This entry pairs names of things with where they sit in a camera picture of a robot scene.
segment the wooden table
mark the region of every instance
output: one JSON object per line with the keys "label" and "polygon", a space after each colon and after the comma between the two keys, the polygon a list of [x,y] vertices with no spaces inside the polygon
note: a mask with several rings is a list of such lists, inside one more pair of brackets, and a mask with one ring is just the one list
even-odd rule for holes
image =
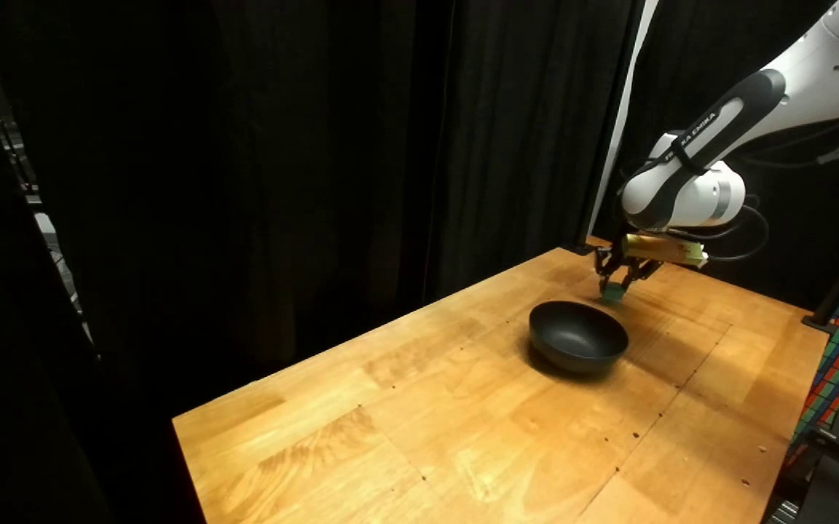
{"label": "wooden table", "polygon": [[[827,339],[686,268],[594,298],[550,250],[179,418],[206,518],[757,521]],[[614,314],[627,358],[533,364],[546,301]]]}

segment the cable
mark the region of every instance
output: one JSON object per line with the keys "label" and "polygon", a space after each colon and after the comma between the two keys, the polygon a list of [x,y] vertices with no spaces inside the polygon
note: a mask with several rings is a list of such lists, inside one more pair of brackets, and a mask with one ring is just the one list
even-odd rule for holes
{"label": "cable", "polygon": [[[745,204],[750,207],[761,207],[761,199],[757,196],[745,196]],[[739,230],[745,224],[745,218],[737,218],[737,221],[732,221],[732,224],[726,224],[723,230],[715,230],[715,234],[696,234],[696,230],[681,230],[681,228],[677,228],[677,230],[671,230],[674,236],[678,236],[678,239],[690,239],[690,243],[718,243],[718,239],[726,239],[726,236],[732,236],[735,230]]]}
{"label": "cable", "polygon": [[837,163],[839,161],[839,150],[830,150],[827,154],[820,154],[812,161],[793,161],[793,163],[766,159],[766,154],[782,153],[782,150],[793,150],[793,145],[802,145],[802,143],[809,143],[809,141],[823,141],[823,137],[827,137],[834,131],[839,131],[839,122],[823,127],[820,131],[812,131],[806,137],[793,137],[788,143],[757,150],[757,153],[745,154],[745,163],[750,166],[764,166],[764,169],[782,169],[782,173],[802,173],[802,169]]}
{"label": "cable", "polygon": [[742,207],[742,211],[761,221],[764,239],[742,255],[707,258],[712,263],[735,265],[735,263],[751,259],[754,255],[761,255],[770,244],[770,218],[757,207]]}

